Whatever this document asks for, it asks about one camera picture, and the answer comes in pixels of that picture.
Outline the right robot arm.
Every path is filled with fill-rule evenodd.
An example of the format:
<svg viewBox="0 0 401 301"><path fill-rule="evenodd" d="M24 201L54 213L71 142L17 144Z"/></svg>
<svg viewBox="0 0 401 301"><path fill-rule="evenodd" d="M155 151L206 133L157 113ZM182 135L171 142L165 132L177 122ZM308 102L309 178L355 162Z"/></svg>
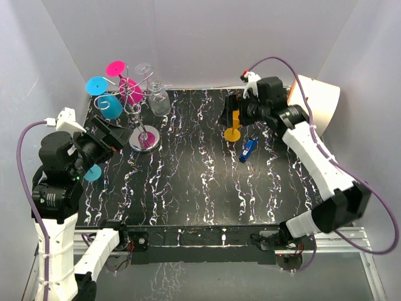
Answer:
<svg viewBox="0 0 401 301"><path fill-rule="evenodd" d="M335 165L305 110L288 104L282 81L278 77L261 78L251 71L245 71L241 80L246 83L243 93L226 97L218 120L226 127L224 138L236 142L240 127L265 122L300 159L323 200L314 209L282 222L269 240L292 249L304 236L330 233L361 218L371 192Z"/></svg>

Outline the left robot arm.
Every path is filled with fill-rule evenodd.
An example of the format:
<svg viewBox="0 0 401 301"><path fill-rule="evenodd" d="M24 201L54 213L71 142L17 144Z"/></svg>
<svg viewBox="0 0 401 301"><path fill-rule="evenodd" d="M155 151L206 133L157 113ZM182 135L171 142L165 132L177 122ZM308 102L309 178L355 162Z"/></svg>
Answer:
<svg viewBox="0 0 401 301"><path fill-rule="evenodd" d="M104 221L78 263L74 262L74 236L83 178L95 165L111 159L127 144L132 129L113 125L99 116L92 134L74 117L47 118L27 126L16 151L18 172L31 206L38 235L38 290L36 300L95 300L96 281L113 250L128 246L129 234L121 221ZM41 140L41 166L28 186L21 148L24 136L38 125L55 128Z"/></svg>

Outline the teal wine glass front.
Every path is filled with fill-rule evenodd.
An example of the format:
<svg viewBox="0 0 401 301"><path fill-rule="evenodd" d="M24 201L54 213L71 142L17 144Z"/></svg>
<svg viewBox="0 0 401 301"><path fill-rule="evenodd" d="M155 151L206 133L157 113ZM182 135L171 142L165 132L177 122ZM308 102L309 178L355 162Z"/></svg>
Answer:
<svg viewBox="0 0 401 301"><path fill-rule="evenodd" d="M99 165L93 165L85 174L84 179L88 182L97 181L102 175L102 169Z"/></svg>

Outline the blue wine glass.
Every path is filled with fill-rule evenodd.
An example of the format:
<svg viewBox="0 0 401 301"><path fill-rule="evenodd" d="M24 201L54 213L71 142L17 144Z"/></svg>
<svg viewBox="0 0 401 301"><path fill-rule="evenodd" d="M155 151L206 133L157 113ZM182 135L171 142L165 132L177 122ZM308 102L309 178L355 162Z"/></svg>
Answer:
<svg viewBox="0 0 401 301"><path fill-rule="evenodd" d="M86 83L86 92L94 97L93 104L106 119L117 119L122 114L123 106L117 98L117 93L107 92L111 83L104 77L93 77Z"/></svg>

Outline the yellow wine glass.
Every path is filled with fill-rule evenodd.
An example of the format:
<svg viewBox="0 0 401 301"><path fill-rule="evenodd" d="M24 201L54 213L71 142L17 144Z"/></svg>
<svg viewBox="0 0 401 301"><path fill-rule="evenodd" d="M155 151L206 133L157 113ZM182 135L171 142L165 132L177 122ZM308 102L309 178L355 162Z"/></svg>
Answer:
<svg viewBox="0 0 401 301"><path fill-rule="evenodd" d="M241 138L239 128L239 110L234 110L227 114L227 129L224 131L224 138L229 142L236 142Z"/></svg>

